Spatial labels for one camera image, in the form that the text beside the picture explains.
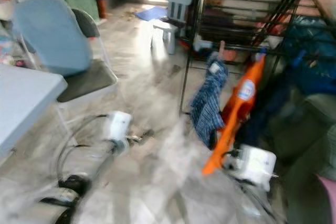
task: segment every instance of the black metal rack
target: black metal rack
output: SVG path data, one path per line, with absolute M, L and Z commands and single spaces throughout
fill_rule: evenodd
M 222 0 L 223 5 L 211 5 L 207 0 L 193 0 L 191 10 L 188 17 L 188 25 L 191 30 L 188 35 L 187 64 L 183 81 L 182 97 L 180 103 L 180 112 L 183 112 L 184 95 L 188 78 L 189 68 L 193 68 L 191 62 L 193 56 L 193 43 L 196 35 L 201 35 L 204 40 L 213 42 L 213 48 L 218 49 L 221 40 L 226 41 L 225 48 L 228 50 L 245 51 L 248 53 L 259 52 L 260 43 L 268 36 L 282 37 L 282 43 L 275 49 L 267 50 L 267 57 L 275 56 L 275 64 L 272 68 L 274 72 L 280 57 L 291 57 L 291 53 L 284 50 L 282 44 L 285 39 L 292 39 L 296 43 L 304 43 L 313 40 L 314 42 L 322 42 L 336 45 L 336 40 L 323 40 L 315 35 L 309 38 L 299 38 L 288 34 L 291 27 L 311 28 L 318 31 L 329 33 L 336 38 L 336 26 L 327 16 L 318 0 Z M 249 5 L 261 6 L 251 8 Z M 313 10 L 313 15 L 302 14 L 300 9 Z M 325 26 L 312 26 L 298 24 L 294 22 L 298 16 L 320 17 L 325 22 Z M 273 28 L 276 25 L 284 27 L 284 32 L 275 33 Z M 307 54 L 304 57 L 316 60 L 316 55 Z M 319 55 L 319 61 L 336 62 L 334 57 Z M 244 62 L 226 62 L 228 65 L 241 65 Z

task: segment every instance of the blue mat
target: blue mat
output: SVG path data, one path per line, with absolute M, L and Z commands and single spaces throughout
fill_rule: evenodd
M 155 6 L 148 10 L 135 13 L 136 17 L 142 20 L 150 21 L 152 19 L 160 19 L 167 16 L 167 9 L 159 6 Z

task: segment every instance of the white table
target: white table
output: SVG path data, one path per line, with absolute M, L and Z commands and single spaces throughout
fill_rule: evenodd
M 66 88 L 58 74 L 0 64 L 0 159 Z

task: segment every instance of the blue plaid cloth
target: blue plaid cloth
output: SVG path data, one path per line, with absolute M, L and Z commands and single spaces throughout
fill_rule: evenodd
M 218 52 L 213 52 L 208 59 L 205 81 L 191 103 L 190 112 L 196 133 L 208 148 L 210 134 L 224 126 L 219 114 L 219 96 L 226 83 L 228 69 L 217 56 Z

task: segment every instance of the tile floor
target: tile floor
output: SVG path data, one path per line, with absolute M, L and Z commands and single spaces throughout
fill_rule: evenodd
M 140 8 L 147 7 L 127 4 L 114 9 L 100 26 L 113 71 L 120 80 L 118 93 L 65 111 L 65 115 L 72 118 L 126 111 L 133 115 L 136 133 L 150 127 L 155 135 L 106 169 L 81 204 L 74 223 L 245 223 L 237 219 L 242 217 L 241 207 L 236 207 L 241 205 L 240 191 L 221 172 L 201 176 L 210 153 L 190 130 L 187 119 L 178 115 L 184 51 L 177 48 L 174 56 L 167 55 L 159 31 L 154 33 L 151 50 L 152 27 L 130 14 Z M 98 47 L 92 43 L 98 57 Z M 182 70 L 172 71 L 174 65 Z M 202 70 L 190 72 L 186 101 L 202 82 L 203 74 Z M 230 85 L 222 102 L 230 94 Z M 89 125 L 77 136 L 78 142 L 97 139 L 93 132 L 100 125 Z M 51 107 L 18 143 L 17 154 L 0 169 L 0 188 L 6 188 L 0 193 L 0 223 L 15 223 L 16 213 L 56 183 L 56 150 L 64 136 Z M 69 161 L 65 170 L 80 165 L 83 163 Z

